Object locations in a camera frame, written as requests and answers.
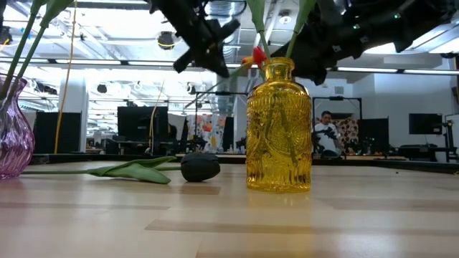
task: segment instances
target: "monitor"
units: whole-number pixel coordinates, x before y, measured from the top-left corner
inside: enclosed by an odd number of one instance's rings
[[[153,117],[153,137],[168,137],[167,107],[157,107]],[[118,107],[118,135],[126,140],[147,142],[153,107]]]
[[[37,112],[35,120],[35,154],[55,152],[56,127],[59,113]],[[57,152],[74,153],[80,150],[81,113],[62,113]]]
[[[410,114],[410,134],[441,135],[442,114]]]

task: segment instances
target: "yellow cable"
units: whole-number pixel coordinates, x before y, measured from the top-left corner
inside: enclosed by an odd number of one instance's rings
[[[454,64],[454,70],[457,70],[458,66],[456,64],[457,64],[458,58],[456,57],[455,59],[453,59],[453,61],[454,61],[454,63],[453,63]],[[456,85],[456,102],[459,103],[459,85]]]
[[[162,46],[162,47],[173,47],[173,46],[175,46],[175,45],[181,43],[181,39],[180,39],[179,42],[176,42],[176,43],[173,43],[173,44],[162,44],[162,43],[159,43],[159,42],[157,42],[157,43],[158,43],[158,45],[160,45],[160,46]]]
[[[57,154],[57,146],[59,145],[59,131],[60,123],[62,121],[62,113],[64,112],[65,97],[67,95],[67,86],[69,85],[70,69],[72,68],[73,60],[73,39],[75,38],[75,24],[77,23],[77,1],[74,1],[73,22],[72,22],[72,39],[70,41],[70,60],[67,68],[67,77],[65,78],[64,94],[62,96],[62,103],[60,104],[59,118],[57,119],[56,140],[55,140],[55,154]]]
[[[8,42],[9,42],[9,39],[6,39],[5,42],[0,47],[0,51],[3,50],[3,48],[6,46],[6,44],[8,44]]]
[[[153,108],[153,112],[151,112],[151,117],[150,117],[150,138],[148,139],[148,146],[150,147],[150,151],[152,151],[152,145],[153,145],[153,117],[156,112],[156,107],[158,107],[158,101],[159,97],[161,96],[161,93],[163,92],[163,87],[164,87],[164,82],[166,80],[163,80],[163,84],[161,85],[161,89],[159,90],[159,95],[158,99],[156,100],[155,107]]]

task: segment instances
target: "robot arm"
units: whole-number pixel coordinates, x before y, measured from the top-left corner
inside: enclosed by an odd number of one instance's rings
[[[293,76],[320,85],[327,68],[337,61],[357,59],[372,47],[394,42],[397,52],[413,40],[450,22],[454,0],[320,0],[310,13],[295,46]],[[285,56],[288,44],[272,54]]]
[[[160,10],[189,46],[189,50],[177,59],[174,69],[182,72],[193,62],[229,77],[223,57],[223,39],[235,32],[240,23],[233,19],[223,27],[216,19],[206,20],[204,5],[211,0],[148,0],[150,13]]]

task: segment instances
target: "purple glass vase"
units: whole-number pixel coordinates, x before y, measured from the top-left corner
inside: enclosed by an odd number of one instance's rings
[[[0,92],[5,79],[0,75]],[[34,152],[34,134],[18,105],[19,93],[26,84],[20,79],[17,89],[10,88],[9,97],[0,100],[0,180],[19,176]]]

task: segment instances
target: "white column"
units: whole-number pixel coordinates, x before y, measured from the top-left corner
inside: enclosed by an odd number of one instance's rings
[[[65,96],[64,113],[81,113],[80,124],[80,152],[86,151],[87,109],[89,107],[89,93],[86,86],[84,70],[71,70]],[[59,108],[64,96],[67,71],[63,70],[60,82]]]
[[[236,149],[236,142],[246,136],[245,133],[247,130],[247,103],[243,99],[245,99],[245,97],[238,95],[236,96],[235,100],[235,106],[233,110],[235,127],[234,140],[232,144],[233,149]]]

